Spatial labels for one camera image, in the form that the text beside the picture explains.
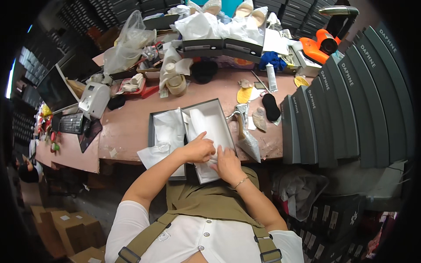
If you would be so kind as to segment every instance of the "orange device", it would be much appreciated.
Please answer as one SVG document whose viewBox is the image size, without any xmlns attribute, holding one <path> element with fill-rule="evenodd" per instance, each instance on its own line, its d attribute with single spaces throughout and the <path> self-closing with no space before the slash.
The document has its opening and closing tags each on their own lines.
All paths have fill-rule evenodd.
<svg viewBox="0 0 421 263">
<path fill-rule="evenodd" d="M 300 42 L 303 45 L 303 54 L 309 60 L 323 65 L 326 63 L 326 60 L 329 58 L 329 55 L 334 53 L 338 49 L 339 43 L 351 28 L 351 25 L 354 23 L 355 18 L 359 14 L 358 9 L 352 6 L 345 5 L 330 5 L 323 7 L 319 10 L 319 13 L 322 15 L 336 16 L 336 15 L 347 15 L 348 21 L 341 28 L 340 32 L 337 35 L 332 35 L 325 29 L 319 29 L 316 32 L 317 41 L 314 41 L 308 37 L 300 38 Z"/>
</svg>

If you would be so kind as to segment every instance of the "workbench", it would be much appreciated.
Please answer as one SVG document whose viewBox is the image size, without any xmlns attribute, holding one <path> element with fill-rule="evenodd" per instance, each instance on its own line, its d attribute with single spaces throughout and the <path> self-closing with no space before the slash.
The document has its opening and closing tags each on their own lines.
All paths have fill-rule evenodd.
<svg viewBox="0 0 421 263">
<path fill-rule="evenodd" d="M 260 72 L 258 76 L 267 84 L 265 72 Z M 35 158 L 49 167 L 63 165 L 92 173 L 99 173 L 100 159 L 109 164 L 114 162 L 141 164 L 136 152 L 148 147 L 148 125 L 151 112 L 182 108 L 218 98 L 225 116 L 229 116 L 238 104 L 237 91 L 240 88 L 238 81 L 243 78 L 251 83 L 257 81 L 249 70 L 218 69 L 218 73 L 208 84 L 200 85 L 192 77 L 187 77 L 192 82 L 184 96 L 175 97 L 170 94 L 167 98 L 160 98 L 159 93 L 155 93 L 146 99 L 129 99 L 120 109 L 110 111 L 106 108 L 101 118 L 103 130 L 89 145 L 85 153 L 80 150 L 77 135 L 62 133 L 59 151 L 51 153 L 50 145 L 40 141 Z M 297 87 L 292 75 L 278 74 L 276 80 L 278 91 L 272 94 L 279 107 L 285 96 L 292 95 Z M 260 106 L 263 107 L 261 98 L 251 101 L 248 115 L 251 116 Z M 238 123 L 235 118 L 231 118 L 227 122 L 236 145 Z M 276 126 L 266 120 L 266 124 L 266 133 L 259 129 L 250 130 L 251 135 L 259 143 L 261 159 L 281 158 L 282 123 Z M 111 156 L 110 152 L 113 149 L 117 154 Z M 236 150 L 238 158 L 242 162 L 254 162 L 240 147 L 236 146 Z"/>
</svg>

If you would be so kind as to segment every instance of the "bottle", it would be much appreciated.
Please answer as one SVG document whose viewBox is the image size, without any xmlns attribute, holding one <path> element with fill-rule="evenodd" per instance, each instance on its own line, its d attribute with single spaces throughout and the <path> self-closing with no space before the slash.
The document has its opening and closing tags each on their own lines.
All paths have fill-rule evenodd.
<svg viewBox="0 0 421 263">
<path fill-rule="evenodd" d="M 266 71 L 267 71 L 267 78 L 269 80 L 269 91 L 270 92 L 278 91 L 278 87 L 276 86 L 276 76 L 275 76 L 275 70 L 273 69 L 273 65 L 268 63 L 266 65 Z"/>
<path fill-rule="evenodd" d="M 165 85 L 167 86 L 168 90 L 171 94 L 181 97 L 186 94 L 186 78 L 184 75 L 176 73 L 176 66 L 174 63 L 168 63 L 165 66 L 165 74 L 164 77 L 167 78 Z"/>
</svg>

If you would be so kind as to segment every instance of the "bracelet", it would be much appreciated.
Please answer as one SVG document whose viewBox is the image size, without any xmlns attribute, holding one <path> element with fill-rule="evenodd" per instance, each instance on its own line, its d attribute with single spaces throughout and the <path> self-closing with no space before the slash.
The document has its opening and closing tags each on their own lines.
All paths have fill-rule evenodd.
<svg viewBox="0 0 421 263">
<path fill-rule="evenodd" d="M 238 183 L 236 184 L 236 186 L 234 186 L 234 189 L 236 189 L 236 188 L 237 188 L 237 186 L 238 186 L 240 183 L 244 183 L 246 179 L 248 179 L 248 177 L 246 177 L 246 178 L 242 179 L 240 182 L 238 182 Z"/>
</svg>

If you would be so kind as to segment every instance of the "strap buckle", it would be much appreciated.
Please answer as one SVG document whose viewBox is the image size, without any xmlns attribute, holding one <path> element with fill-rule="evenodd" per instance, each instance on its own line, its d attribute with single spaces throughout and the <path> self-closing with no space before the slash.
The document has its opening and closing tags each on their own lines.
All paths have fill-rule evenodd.
<svg viewBox="0 0 421 263">
<path fill-rule="evenodd" d="M 256 241 L 256 243 L 259 242 L 259 239 L 269 239 L 269 238 L 273 240 L 273 237 L 272 237 L 271 234 L 269 234 L 269 236 L 265 236 L 265 237 L 262 237 L 262 238 L 257 238 L 257 236 L 254 235 L 254 241 Z"/>
<path fill-rule="evenodd" d="M 270 254 L 270 253 L 273 253 L 273 252 L 279 252 L 279 256 L 280 257 L 279 258 L 275 258 L 275 259 L 271 259 L 271 260 L 268 260 L 268 261 L 264 261 L 263 255 L 267 255 L 267 254 Z M 276 261 L 281 261 L 281 259 L 282 259 L 281 250 L 279 248 L 277 248 L 277 249 L 274 249 L 274 250 L 262 252 L 262 253 L 260 253 L 260 259 L 261 259 L 262 263 L 272 263 L 272 262 L 276 262 Z"/>
<path fill-rule="evenodd" d="M 127 262 L 127 263 L 133 263 L 133 261 L 130 261 L 130 260 L 128 260 L 127 258 L 125 258 L 125 257 L 123 257 L 122 255 L 121 255 L 121 252 L 122 251 L 124 251 L 124 250 L 127 250 L 127 252 L 129 252 L 133 257 L 135 257 L 136 258 L 136 261 L 134 261 L 134 263 L 139 263 L 139 261 L 140 261 L 140 257 L 135 253 L 135 252 L 133 252 L 133 251 L 131 251 L 130 249 L 128 249 L 127 247 L 122 247 L 121 249 L 120 249 L 120 251 L 118 252 L 118 255 L 120 256 L 120 258 L 122 258 L 125 262 Z"/>
</svg>

